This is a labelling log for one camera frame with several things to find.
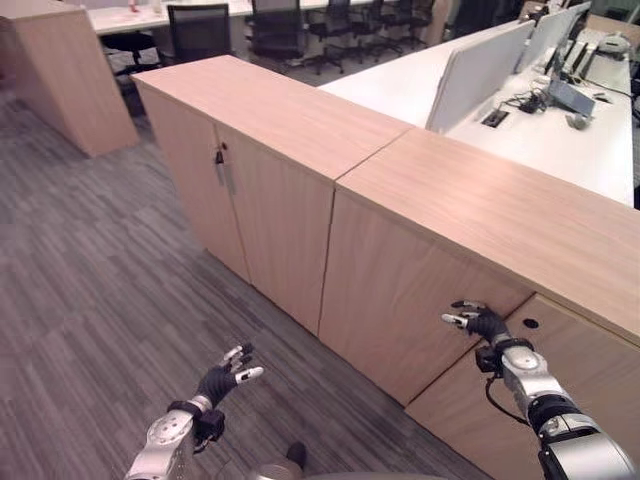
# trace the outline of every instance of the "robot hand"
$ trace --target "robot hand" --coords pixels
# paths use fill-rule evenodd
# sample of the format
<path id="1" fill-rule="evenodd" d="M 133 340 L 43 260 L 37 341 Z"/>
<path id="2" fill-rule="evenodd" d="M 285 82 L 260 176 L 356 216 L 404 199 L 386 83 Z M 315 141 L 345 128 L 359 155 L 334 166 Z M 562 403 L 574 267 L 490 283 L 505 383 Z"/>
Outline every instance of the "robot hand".
<path id="1" fill-rule="evenodd" d="M 442 320 L 489 342 L 476 349 L 480 371 L 494 374 L 485 387 L 487 400 L 531 427 L 540 441 L 538 459 L 546 479 L 637 479 L 629 456 L 578 408 L 527 339 L 513 338 L 502 317 L 481 303 L 461 300 L 451 307 L 456 312 L 443 314 Z M 496 378 L 504 378 L 526 420 L 491 398 L 489 388 Z"/>
<path id="2" fill-rule="evenodd" d="M 224 414 L 215 407 L 241 383 L 259 377 L 264 368 L 238 372 L 251 361 L 251 344 L 235 347 L 211 368 L 188 401 L 169 405 L 167 413 L 147 431 L 147 443 L 137 455 L 126 480 L 174 480 L 184 478 L 193 454 L 202 452 L 224 432 Z"/>
<path id="3" fill-rule="evenodd" d="M 196 390 L 195 399 L 200 400 L 201 397 L 205 397 L 209 404 L 207 405 L 207 402 L 204 401 L 203 406 L 207 410 L 214 409 L 238 385 L 262 375 L 264 372 L 262 367 L 249 368 L 236 373 L 251 361 L 251 352 L 253 352 L 253 345 L 250 343 L 228 351 L 222 361 L 202 377 Z"/>

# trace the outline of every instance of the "white table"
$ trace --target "white table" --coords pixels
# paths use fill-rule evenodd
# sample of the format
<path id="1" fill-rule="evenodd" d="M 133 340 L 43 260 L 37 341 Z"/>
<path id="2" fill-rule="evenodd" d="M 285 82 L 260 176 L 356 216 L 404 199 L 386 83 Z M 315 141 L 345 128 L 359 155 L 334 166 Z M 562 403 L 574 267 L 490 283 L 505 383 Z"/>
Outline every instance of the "white table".
<path id="1" fill-rule="evenodd" d="M 493 98 L 497 105 L 515 93 L 530 90 L 540 73 L 534 67 L 511 77 Z M 630 91 L 627 62 L 595 57 L 587 75 L 601 85 Z M 480 121 L 486 108 L 480 107 L 446 133 L 483 150 L 527 165 L 554 177 L 633 206 L 633 139 L 631 101 L 622 94 L 597 86 L 580 86 L 591 97 L 605 92 L 612 104 L 596 101 L 593 121 L 586 130 L 570 128 L 568 112 L 549 108 L 544 113 L 526 114 L 503 106 L 510 114 L 491 128 Z"/>
<path id="2" fill-rule="evenodd" d="M 352 0 L 352 5 L 370 3 L 371 0 Z M 250 0 L 182 0 L 163 2 L 161 12 L 153 11 L 151 5 L 140 5 L 137 7 L 139 12 L 134 13 L 129 7 L 107 7 L 87 10 L 89 20 L 93 25 L 93 29 L 98 35 L 107 35 L 111 33 L 124 33 L 135 30 L 148 30 L 169 25 L 169 16 L 167 15 L 167 4 L 174 3 L 176 5 L 206 5 L 206 4 L 229 4 L 229 15 L 231 17 L 244 17 L 251 15 Z M 316 8 L 324 8 L 328 4 L 328 0 L 301 0 L 300 7 L 303 10 L 313 10 Z"/>
<path id="3" fill-rule="evenodd" d="M 338 97 L 424 128 L 451 52 L 509 28 L 509 22 L 441 43 L 319 87 Z"/>
<path id="4" fill-rule="evenodd" d="M 320 88 L 424 128 L 451 52 L 492 31 L 484 30 L 407 55 Z M 581 40 L 597 42 L 603 35 L 586 30 Z M 530 82 L 539 76 L 534 70 L 535 63 L 507 80 L 494 97 L 496 105 L 514 93 L 530 90 Z M 630 89 L 629 67 L 625 63 L 596 58 L 589 78 L 624 92 Z M 581 90 L 588 95 L 605 91 L 598 87 Z M 446 135 L 632 206 L 631 103 L 624 95 L 611 92 L 607 95 L 614 103 L 596 102 L 595 119 L 584 131 L 569 128 L 566 112 L 557 108 L 528 115 L 505 107 L 514 113 L 500 127 L 492 129 L 479 123 L 488 113 L 486 106 L 482 106 Z"/>

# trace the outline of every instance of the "gray carpet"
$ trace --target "gray carpet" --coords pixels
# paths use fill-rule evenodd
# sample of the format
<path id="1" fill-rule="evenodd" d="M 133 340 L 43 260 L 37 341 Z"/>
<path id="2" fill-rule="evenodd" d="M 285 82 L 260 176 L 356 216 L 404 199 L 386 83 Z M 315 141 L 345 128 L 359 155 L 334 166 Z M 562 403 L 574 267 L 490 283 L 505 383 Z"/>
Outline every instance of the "gray carpet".
<path id="1" fill-rule="evenodd" d="M 252 341 L 267 373 L 222 403 L 203 476 L 240 479 L 300 439 L 309 473 L 486 479 L 201 250 L 136 123 L 139 145 L 86 159 L 0 90 L 0 478 L 121 478 L 169 402 Z"/>

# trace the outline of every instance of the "wooden panel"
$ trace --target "wooden panel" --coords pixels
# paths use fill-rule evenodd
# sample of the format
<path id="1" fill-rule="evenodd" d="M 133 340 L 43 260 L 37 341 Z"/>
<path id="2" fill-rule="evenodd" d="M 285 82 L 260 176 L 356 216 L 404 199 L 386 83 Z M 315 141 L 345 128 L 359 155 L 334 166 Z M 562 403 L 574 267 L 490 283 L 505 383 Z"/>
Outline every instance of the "wooden panel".
<path id="1" fill-rule="evenodd" d="M 589 15 L 587 19 L 587 28 L 598 30 L 606 33 L 622 34 L 629 39 L 633 50 L 640 46 L 640 26 L 632 23 L 621 22 L 612 18 L 601 17 L 599 15 Z"/>
<path id="2" fill-rule="evenodd" d="M 0 8 L 0 16 L 13 15 L 17 94 L 88 155 L 135 144 L 137 132 L 86 12 L 57 3 Z"/>
<path id="3" fill-rule="evenodd" d="M 196 237 L 249 281 L 229 191 L 213 164 L 218 143 L 213 123 L 146 88 L 140 95 Z"/>
<path id="4" fill-rule="evenodd" d="M 525 318 L 536 319 L 540 327 L 526 328 Z M 508 325 L 514 335 L 533 342 L 577 404 L 637 465 L 640 349 L 539 295 L 518 309 Z M 471 352 L 412 402 L 407 413 L 495 478 L 542 479 L 535 435 L 489 405 L 484 379 Z M 503 382 L 496 382 L 492 392 L 518 412 Z"/>
<path id="5" fill-rule="evenodd" d="M 338 183 L 640 345 L 640 211 L 419 129 Z"/>
<path id="6" fill-rule="evenodd" d="M 217 129 L 228 147 L 251 281 L 317 335 L 333 185 L 228 127 Z"/>
<path id="7" fill-rule="evenodd" d="M 229 56 L 145 72 L 135 79 L 331 179 L 410 128 Z"/>
<path id="8" fill-rule="evenodd" d="M 477 341 L 440 321 L 451 302 L 531 293 L 336 192 L 320 340 L 403 405 Z"/>
<path id="9" fill-rule="evenodd" d="M 51 91 L 36 70 L 29 54 L 25 51 L 14 25 L 7 22 L 3 36 L 10 70 L 10 83 L 16 96 L 25 102 L 42 120 L 55 128 L 72 143 L 77 138 L 67 125 L 67 121 L 51 95 Z"/>
<path id="10" fill-rule="evenodd" d="M 451 7 L 453 6 L 453 0 L 435 0 L 431 13 L 433 20 L 431 25 L 427 27 L 427 34 L 425 42 L 430 47 L 442 43 L 442 35 L 444 34 L 444 27 L 447 23 L 447 18 L 451 13 Z"/>
<path id="11" fill-rule="evenodd" d="M 96 156 L 138 141 L 86 12 L 21 21 L 16 28 L 81 150 Z"/>

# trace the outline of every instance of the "office chair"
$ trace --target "office chair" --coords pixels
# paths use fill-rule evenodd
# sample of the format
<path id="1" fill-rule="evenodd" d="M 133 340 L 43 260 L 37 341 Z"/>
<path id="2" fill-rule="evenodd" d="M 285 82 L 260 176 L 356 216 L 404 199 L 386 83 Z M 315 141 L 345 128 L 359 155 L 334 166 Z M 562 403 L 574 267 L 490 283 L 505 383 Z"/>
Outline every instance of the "office chair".
<path id="1" fill-rule="evenodd" d="M 498 7 L 499 0 L 461 0 L 454 24 L 450 27 L 453 38 L 490 28 Z"/>
<path id="2" fill-rule="evenodd" d="M 433 21 L 433 2 L 434 0 L 423 0 L 420 3 L 413 3 L 411 8 L 411 18 L 409 19 L 409 36 L 403 40 L 408 41 L 411 50 L 416 48 L 416 44 L 428 46 L 418 36 L 418 31 L 427 28 Z"/>
<path id="3" fill-rule="evenodd" d="M 158 49 L 164 65 L 229 55 L 229 5 L 168 5 L 171 51 Z"/>
<path id="4" fill-rule="evenodd" d="M 133 65 L 127 65 L 122 70 L 114 73 L 116 77 L 120 75 L 130 75 L 132 73 L 144 72 L 158 68 L 159 63 L 140 63 L 140 51 L 155 48 L 156 44 L 151 35 L 140 32 L 114 33 L 104 35 L 100 38 L 102 45 L 112 50 L 130 52 L 133 55 Z"/>
<path id="5" fill-rule="evenodd" d="M 393 50 L 398 54 L 398 57 L 402 55 L 400 46 L 380 35 L 380 30 L 384 26 L 382 23 L 383 4 L 384 0 L 373 0 L 368 7 L 352 12 L 353 15 L 360 15 L 361 17 L 360 20 L 351 22 L 353 36 L 358 40 L 358 46 L 354 50 L 358 54 L 360 63 L 363 62 L 365 54 L 373 54 L 374 61 L 377 63 L 385 50 Z M 373 39 L 368 44 L 363 45 L 360 37 L 365 36 L 373 36 Z"/>
<path id="6" fill-rule="evenodd" d="M 279 72 L 285 73 L 288 61 L 304 56 L 300 0 L 251 0 L 251 7 L 251 35 L 247 37 L 251 51 L 276 61 Z"/>
<path id="7" fill-rule="evenodd" d="M 312 35 L 316 35 L 320 41 L 325 41 L 333 37 L 342 37 L 348 33 L 351 33 L 351 16 L 350 8 L 351 0 L 329 0 L 329 4 L 324 12 L 323 23 L 312 23 L 309 25 L 309 32 Z M 342 57 L 332 57 L 329 55 L 329 48 L 335 48 L 338 50 L 344 50 L 337 45 L 328 45 L 325 43 L 324 51 L 322 55 L 310 58 L 309 63 L 315 65 L 316 73 L 320 75 L 322 66 L 330 63 L 340 69 L 340 73 L 344 73 L 342 67 Z"/>
<path id="8" fill-rule="evenodd" d="M 398 0 L 393 5 L 393 13 L 387 13 L 382 15 L 382 23 L 385 29 L 392 27 L 404 27 L 411 24 L 411 16 L 413 15 L 413 0 Z M 403 43 L 404 38 L 394 39 L 390 38 L 389 42 L 400 48 L 400 44 Z"/>

